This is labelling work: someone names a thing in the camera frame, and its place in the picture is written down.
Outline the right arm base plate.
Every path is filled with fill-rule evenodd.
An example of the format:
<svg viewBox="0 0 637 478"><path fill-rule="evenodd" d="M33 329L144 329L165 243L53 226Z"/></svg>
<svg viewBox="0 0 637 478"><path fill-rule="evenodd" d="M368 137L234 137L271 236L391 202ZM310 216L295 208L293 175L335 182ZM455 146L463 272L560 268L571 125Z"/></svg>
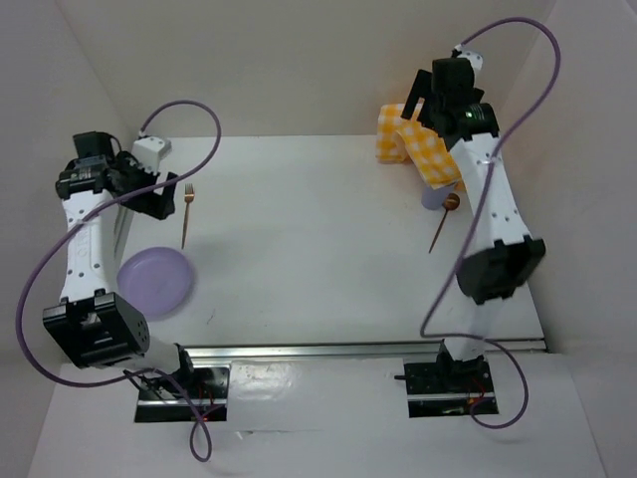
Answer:
<svg viewBox="0 0 637 478"><path fill-rule="evenodd" d="M410 418L497 415L499 408L491 370L483 361L476 371L444 375L434 362L407 362L393 376L404 384Z"/></svg>

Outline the yellow checkered cloth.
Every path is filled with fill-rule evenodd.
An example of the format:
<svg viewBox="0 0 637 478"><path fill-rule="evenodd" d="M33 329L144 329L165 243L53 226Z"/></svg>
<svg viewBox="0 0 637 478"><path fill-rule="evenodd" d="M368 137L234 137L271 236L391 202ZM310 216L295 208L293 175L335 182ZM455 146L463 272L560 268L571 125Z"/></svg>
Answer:
<svg viewBox="0 0 637 478"><path fill-rule="evenodd" d="M460 171L444 141L416 120L421 107L421 104L416 106L412 119L401 116L404 104L389 104L380 108L375 140L376 159L386 164L410 160L424 183L433 189L452 186L454 190L465 191Z"/></svg>

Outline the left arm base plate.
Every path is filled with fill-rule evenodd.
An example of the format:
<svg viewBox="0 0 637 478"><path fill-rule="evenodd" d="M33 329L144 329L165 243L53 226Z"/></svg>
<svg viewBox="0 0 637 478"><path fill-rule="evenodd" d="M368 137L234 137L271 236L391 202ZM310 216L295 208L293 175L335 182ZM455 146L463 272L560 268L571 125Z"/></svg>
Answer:
<svg viewBox="0 0 637 478"><path fill-rule="evenodd" d="M230 371L228 364L197 367L181 381L181 386L205 421L227 420ZM196 420L183 395L166 378L143 378L137 389L135 423Z"/></svg>

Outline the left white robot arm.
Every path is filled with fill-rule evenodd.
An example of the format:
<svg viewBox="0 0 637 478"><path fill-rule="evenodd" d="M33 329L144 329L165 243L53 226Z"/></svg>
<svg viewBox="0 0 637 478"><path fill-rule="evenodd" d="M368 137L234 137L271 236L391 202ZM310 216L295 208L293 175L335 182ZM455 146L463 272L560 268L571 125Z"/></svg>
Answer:
<svg viewBox="0 0 637 478"><path fill-rule="evenodd" d="M75 135L74 145L78 156L60 173L56 192L75 235L67 245L60 303L44 310L44 327L78 368L159 368L162 386L185 397L198 376L185 348L153 338L143 313L119 294L116 283L133 214L166 219L175 210L175 188L88 216L114 198L155 184L171 143L143 136L130 151L115 152L110 134L89 131Z"/></svg>

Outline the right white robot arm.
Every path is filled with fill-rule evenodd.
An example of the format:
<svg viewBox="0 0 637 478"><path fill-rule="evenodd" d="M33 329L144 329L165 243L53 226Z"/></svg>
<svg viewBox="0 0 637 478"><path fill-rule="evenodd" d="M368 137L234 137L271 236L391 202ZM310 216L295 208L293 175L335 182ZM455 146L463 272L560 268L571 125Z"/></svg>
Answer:
<svg viewBox="0 0 637 478"><path fill-rule="evenodd" d="M532 238L514 200L497 150L494 110L475 86L482 66L482 56L471 51L433 61L431 70L418 72L401 114L444 141L473 213L472 238L451 278L474 306L460 332L443 340L434 367L436 382L446 390L458 389L478 369L483 339L545 255L544 242Z"/></svg>

